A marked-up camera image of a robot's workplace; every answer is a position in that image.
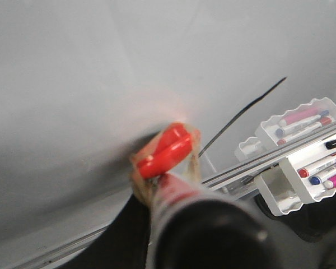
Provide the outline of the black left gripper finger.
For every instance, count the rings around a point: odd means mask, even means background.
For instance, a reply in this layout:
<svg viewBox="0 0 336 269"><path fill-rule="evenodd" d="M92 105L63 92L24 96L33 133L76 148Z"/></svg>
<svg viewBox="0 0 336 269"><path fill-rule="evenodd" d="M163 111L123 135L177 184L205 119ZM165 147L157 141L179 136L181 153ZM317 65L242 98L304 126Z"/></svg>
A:
<svg viewBox="0 0 336 269"><path fill-rule="evenodd" d="M59 268L145 268L150 211L132 195L108 228Z"/></svg>

